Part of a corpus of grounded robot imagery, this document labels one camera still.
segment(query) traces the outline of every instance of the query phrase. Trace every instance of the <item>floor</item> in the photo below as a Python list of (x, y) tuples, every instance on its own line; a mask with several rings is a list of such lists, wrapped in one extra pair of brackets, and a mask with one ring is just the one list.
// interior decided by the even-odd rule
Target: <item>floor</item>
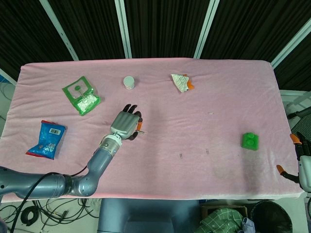
[[(10, 84), (1, 84), (0, 88), (4, 90), (6, 96), (11, 99), (14, 92), (14, 86)], [(303, 107), (311, 106), (311, 100), (309, 101), (307, 98), (309, 96), (306, 96), (305, 92), (298, 93), (297, 92), (291, 92), (291, 91), (282, 91), (281, 92), (282, 101), (285, 107), (286, 112), (294, 112), (299, 111)], [(303, 105), (301, 104), (293, 104), (294, 100), (297, 99), (297, 97), (305, 98), (306, 100), (303, 100)], [(10, 101), (6, 99), (2, 93), (0, 93), (0, 115), (3, 118), (6, 118), (7, 111), (10, 106)], [(289, 122), (290, 126), (292, 127), (297, 122), (297, 119), (294, 119)], [(0, 135), (2, 133), (3, 127), (4, 127), (5, 121), (3, 119), (0, 119)], [(58, 199), (57, 201), (51, 200), (49, 205), (47, 206), (49, 210), (56, 208), (60, 204), (67, 202), (72, 199)], [(275, 200), (274, 202), (278, 203), (280, 206), (284, 208), (284, 210), (288, 213), (288, 215), (291, 217), (292, 223), (293, 223), (293, 233), (307, 233), (308, 232), (308, 226), (307, 226), (307, 214), (306, 214), (306, 205), (305, 203), (308, 201), (307, 194), (303, 193), (299, 198), (282, 198), (279, 200)], [(42, 206), (46, 205), (46, 200), (41, 200)], [(211, 202), (211, 205), (219, 205), (219, 204), (246, 204), (249, 203), (248, 200), (218, 200)], [(1, 211), (1, 209), (7, 205), (14, 205), (19, 206), (20, 202), (14, 202), (14, 203), (3, 203), (0, 208), (0, 217), (6, 218), (10, 214), (13, 213), (14, 208), (13, 207), (7, 207)], [(26, 203), (25, 206), (30, 206), (32, 203), (29, 201)], [(88, 210), (91, 211), (91, 214), (94, 216), (98, 216), (99, 214), (99, 207), (100, 207), (100, 200), (99, 199), (89, 199), (87, 201)], [(75, 214), (80, 208), (80, 205), (78, 205), (78, 200), (72, 200), (69, 203), (64, 204), (61, 206), (55, 213), (62, 215), (62, 213), (67, 210), (68, 215)], [(87, 214), (87, 212), (84, 210), (81, 216)], [(42, 221), (45, 222), (47, 219), (46, 216), (42, 217)], [(47, 222), (47, 224), (54, 224), (51, 220)], [(57, 226), (45, 226), (42, 231), (41, 228), (43, 226), (43, 223), (41, 220), (36, 221), (31, 226), (26, 226), (25, 224), (21, 223), (19, 220), (17, 222), (16, 233), (24, 233), (24, 232), (33, 232), (33, 233), (70, 233), (70, 232), (96, 232), (97, 230), (97, 224), (98, 219), (93, 218), (90, 215), (86, 215), (83, 218), (76, 220), (75, 222), (72, 222), (70, 224), (66, 225), (57, 225)]]

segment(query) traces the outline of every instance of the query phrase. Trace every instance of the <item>pink table cloth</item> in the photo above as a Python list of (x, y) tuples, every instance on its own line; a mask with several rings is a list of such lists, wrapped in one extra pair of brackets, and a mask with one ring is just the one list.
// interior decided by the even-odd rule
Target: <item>pink table cloth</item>
[[(180, 93), (170, 74), (187, 74), (194, 89)], [(86, 76), (102, 102), (80, 116), (62, 88)], [(136, 86), (125, 89), (125, 76)], [(0, 164), (21, 172), (81, 170), (120, 110), (137, 104), (142, 130), (124, 141), (94, 198), (277, 199), (299, 185), (294, 146), (273, 69), (264, 61), (189, 58), (33, 63), (21, 68), (0, 140)], [(25, 155), (37, 144), (41, 120), (67, 126), (55, 160)], [(259, 150), (241, 147), (245, 132)], [(20, 200), (15, 194), (3, 201)]]

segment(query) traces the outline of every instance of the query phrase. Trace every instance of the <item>label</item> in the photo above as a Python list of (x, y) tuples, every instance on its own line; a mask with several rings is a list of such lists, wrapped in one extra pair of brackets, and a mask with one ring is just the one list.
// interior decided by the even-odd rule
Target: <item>label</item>
[(60, 130), (57, 130), (57, 129), (53, 129), (53, 128), (50, 128), (50, 131), (49, 133), (52, 133), (52, 134), (56, 134), (56, 135), (60, 135)]

